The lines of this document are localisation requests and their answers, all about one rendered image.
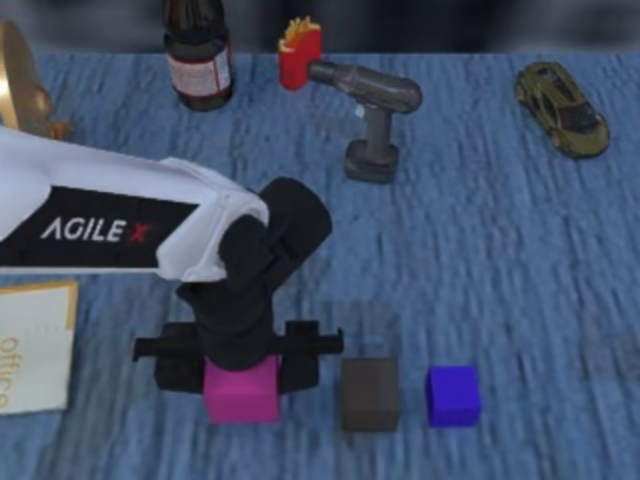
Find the red letter x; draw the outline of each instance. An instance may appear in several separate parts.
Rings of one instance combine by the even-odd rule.
[[[145,235],[151,229],[150,223],[136,222],[131,235],[129,235],[129,243],[144,243]]]

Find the gray power drill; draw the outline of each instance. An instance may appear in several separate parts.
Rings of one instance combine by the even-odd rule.
[[[420,86],[360,65],[322,60],[309,64],[309,78],[335,87],[364,108],[367,138],[349,143],[345,171],[349,178],[390,183],[398,167],[398,147],[391,143],[391,115],[412,113],[422,104]]]

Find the table surface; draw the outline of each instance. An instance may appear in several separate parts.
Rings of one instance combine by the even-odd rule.
[[[209,114],[178,104],[161,56],[38,56],[75,142],[193,160],[252,188],[285,175],[314,189],[334,233],[277,294],[276,315],[342,327],[348,356],[397,355],[403,414],[395,434],[342,433],[340,360],[327,358],[321,386],[287,397],[280,424],[212,427],[200,398],[159,392],[152,362],[130,361],[134,337],[189,320],[175,286],[87,276],[70,408],[0,418],[0,479],[635,478],[640,55],[552,57],[611,126],[607,153],[582,163],[514,101],[516,71],[538,58],[339,58],[424,89],[423,107],[395,119],[397,181],[376,186],[343,174],[363,128],[351,100],[282,91],[273,56],[238,56],[237,94]],[[480,424],[430,430],[426,369],[458,363],[478,368]]]

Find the brown bottle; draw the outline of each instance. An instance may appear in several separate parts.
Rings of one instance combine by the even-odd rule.
[[[180,101],[197,112],[226,105],[233,72],[222,0],[164,2],[164,46]]]

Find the green toy car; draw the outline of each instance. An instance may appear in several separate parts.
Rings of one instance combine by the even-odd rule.
[[[569,72],[557,62],[535,62],[518,73],[516,98],[551,138],[572,158],[589,158],[609,146],[609,126],[596,112]]]

